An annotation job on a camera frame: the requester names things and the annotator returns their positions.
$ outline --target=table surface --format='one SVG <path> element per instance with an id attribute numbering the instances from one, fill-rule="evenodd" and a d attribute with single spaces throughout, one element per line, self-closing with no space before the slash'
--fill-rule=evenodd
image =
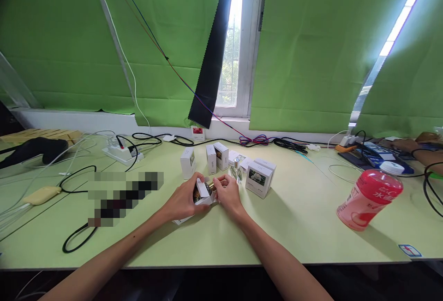
<path id="1" fill-rule="evenodd" d="M 336 208 L 347 198 L 352 184 L 328 171 L 338 156 L 333 150 L 310 152 L 309 158 L 287 149 L 242 148 L 224 143 L 250 158 L 277 164 L 272 188 L 264 200 L 240 187 L 242 203 L 251 217 L 273 238 L 304 264 L 408 262 L 399 244 L 410 244 L 427 259 L 443 258 L 439 233 L 443 219 L 429 207 L 421 188 L 422 178 L 403 179 L 404 193 L 381 211 L 364 232 L 347 228 L 336 216 Z M 163 172 L 164 185 L 130 210 L 114 227 L 101 227 L 79 250 L 64 254 L 65 239 L 92 217 L 94 201 L 87 193 L 71 194 L 34 217 L 0 242 L 2 269 L 77 268 L 138 227 L 170 197 L 184 180 L 180 156 L 183 147 L 163 143 L 144 149 L 145 159 L 126 174 L 138 180 L 139 172 Z M 205 146 L 195 147 L 197 171 L 207 175 Z M 126 166 L 115 163 L 106 172 L 123 173 Z M 356 180 L 358 172 L 339 166 L 334 171 Z M 221 175 L 227 171 L 218 171 Z M 443 189 L 435 181 L 437 191 Z M 122 189 L 124 182 L 103 184 L 89 181 L 77 190 Z M 69 244 L 78 245 L 90 229 Z M 128 267 L 249 266 L 260 262 L 240 230 L 228 219 L 220 205 L 209 213 L 193 217 L 180 226 L 168 223 L 151 235 Z"/>
<path id="2" fill-rule="evenodd" d="M 93 141 L 95 141 L 97 145 L 88 149 L 89 152 L 78 152 L 69 170 L 71 173 L 88 165 L 96 165 L 98 171 L 103 171 L 107 167 L 115 163 L 115 160 L 102 154 L 101 148 L 103 147 L 103 145 L 105 145 L 105 138 L 102 136 L 92 136 L 90 140 L 85 140 L 84 148 L 91 146 L 93 144 Z M 8 147 L 8 144 L 0 142 L 0 146 L 1 149 L 4 149 Z M 74 157 L 76 150 L 77 147 L 71 149 L 63 159 Z M 3 155 L 0 155 L 0 160 L 3 160 L 6 156 L 10 154 L 11 153 L 4 153 Z M 64 176 L 60 175 L 59 173 L 66 172 L 71 165 L 71 162 L 72 159 L 62 161 L 58 164 L 48 167 L 35 179 L 34 182 L 32 182 L 25 196 L 34 193 L 36 190 L 44 186 L 57 186 L 58 183 L 64 178 Z M 42 168 L 36 168 L 36 166 L 42 166 L 41 157 L 26 161 L 23 165 L 17 164 L 0 170 L 0 212 L 3 212 L 4 210 L 10 208 L 21 197 L 32 179 L 38 173 L 40 173 Z M 69 191 L 76 190 L 78 187 L 85 184 L 91 178 L 92 174 L 87 173 L 91 171 L 93 171 L 92 168 L 86 170 L 86 173 L 76 174 L 75 176 L 67 180 L 66 183 L 64 183 L 65 188 Z M 13 222 L 11 222 L 11 224 L 9 224 L 0 232 L 0 241 L 11 235 L 13 232 L 18 230 L 25 224 L 29 223 L 38 215 L 48 210 L 55 203 L 62 200 L 66 195 L 67 193 L 62 192 L 49 201 L 39 206 L 35 206 L 27 210 L 26 213 L 24 213 L 23 215 L 14 218 Z"/>

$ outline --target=pink bottle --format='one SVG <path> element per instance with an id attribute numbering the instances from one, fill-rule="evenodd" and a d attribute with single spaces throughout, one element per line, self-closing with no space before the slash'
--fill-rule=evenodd
<path id="1" fill-rule="evenodd" d="M 347 200 L 337 208 L 337 216 L 349 228 L 364 231 L 372 218 L 403 191 L 403 184 L 395 176 L 404 167 L 385 161 L 379 170 L 364 171 Z"/>

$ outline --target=hand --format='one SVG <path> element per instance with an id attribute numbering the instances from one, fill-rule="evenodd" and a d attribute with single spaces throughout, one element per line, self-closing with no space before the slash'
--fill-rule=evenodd
<path id="1" fill-rule="evenodd" d="M 414 140 L 411 140 L 411 139 L 394 140 L 391 143 L 391 146 L 393 146 L 401 151 L 406 151 L 409 153 L 415 149 L 420 149 L 420 146 L 418 145 L 418 143 Z"/>
<path id="2" fill-rule="evenodd" d="M 214 185 L 217 188 L 217 200 L 226 210 L 228 215 L 235 222 L 239 222 L 247 215 L 245 208 L 240 201 L 239 186 L 237 181 L 228 174 L 214 178 Z"/>
<path id="3" fill-rule="evenodd" d="M 204 182 L 203 174 L 195 172 L 194 175 L 186 182 L 179 186 L 169 200 L 159 210 L 168 221 L 178 220 L 193 216 L 195 214 L 204 213 L 211 208 L 209 205 L 195 205 L 193 200 L 193 192 L 197 178 Z"/>

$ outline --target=white bottle cap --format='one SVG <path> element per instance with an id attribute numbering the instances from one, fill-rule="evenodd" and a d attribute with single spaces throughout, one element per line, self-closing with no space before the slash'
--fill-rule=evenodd
<path id="1" fill-rule="evenodd" d="M 385 171 L 386 173 L 389 173 L 389 174 L 400 175 L 403 173 L 405 168 L 401 165 L 396 164 L 396 163 L 393 163 L 390 161 L 384 161 L 380 165 L 380 170 Z"/>

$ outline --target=red wire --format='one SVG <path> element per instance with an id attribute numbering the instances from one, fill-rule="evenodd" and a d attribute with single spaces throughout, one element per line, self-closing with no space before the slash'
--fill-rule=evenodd
<path id="1" fill-rule="evenodd" d="M 156 44 L 156 42 L 154 41 L 154 39 L 151 37 L 151 35 L 149 34 L 149 32 L 146 30 L 146 28 L 144 27 L 142 21 L 138 18 L 138 15 L 135 13 L 135 11 L 132 9 L 131 4 L 128 2 L 128 0 L 125 0 L 126 4 L 128 5 L 128 7 L 130 8 L 130 10 L 132 11 L 132 13 L 134 14 L 135 18 L 137 19 L 138 23 L 140 23 L 140 25 L 142 26 L 143 30 L 146 32 L 146 34 L 149 36 L 149 38 L 151 39 L 151 41 L 154 43 L 155 47 L 160 51 L 160 53 L 163 55 L 163 57 L 165 57 L 166 61 L 168 62 L 169 66 L 171 66 L 172 70 L 177 74 L 177 76 L 180 78 L 180 80 L 182 80 L 182 82 L 189 88 L 191 89 L 191 87 L 185 82 L 185 80 L 183 80 L 183 78 L 180 76 L 180 74 L 175 70 L 174 66 L 172 66 L 171 62 L 169 61 L 169 58 L 166 57 L 166 55 L 163 53 L 163 51 L 160 49 L 160 47 Z M 234 131 L 236 131 L 237 133 L 239 133 L 241 135 L 241 137 L 245 138 L 244 140 L 241 139 L 240 137 L 240 143 L 243 145 L 247 145 L 248 143 L 258 143 L 258 144 L 263 144 L 263 145 L 268 145 L 269 144 L 269 139 L 272 138 L 267 138 L 265 135 L 259 135 L 257 137 L 255 137 L 254 139 L 250 139 L 247 136 L 244 136 L 241 132 L 239 132 L 238 130 L 236 130 L 234 127 L 228 125 L 227 123 L 225 123 L 223 120 L 221 120 L 218 116 L 216 116 L 201 100 L 200 98 L 194 93 L 195 97 L 200 101 L 200 103 L 202 103 L 202 105 L 209 111 L 211 112 L 211 114 L 216 117 L 219 121 L 221 121 L 223 124 L 225 124 L 226 126 L 228 126 L 229 128 L 233 129 Z"/>

